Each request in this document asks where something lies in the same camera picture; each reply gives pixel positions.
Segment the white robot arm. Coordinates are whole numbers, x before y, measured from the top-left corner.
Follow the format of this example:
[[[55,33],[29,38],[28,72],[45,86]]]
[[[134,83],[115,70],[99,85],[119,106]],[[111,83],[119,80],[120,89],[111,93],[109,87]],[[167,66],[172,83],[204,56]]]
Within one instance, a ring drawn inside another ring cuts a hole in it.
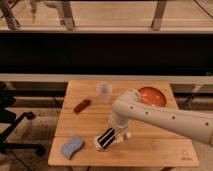
[[[115,130],[125,132],[130,120],[142,121],[213,146],[212,114],[142,104],[136,89],[125,91],[112,103],[111,125]]]

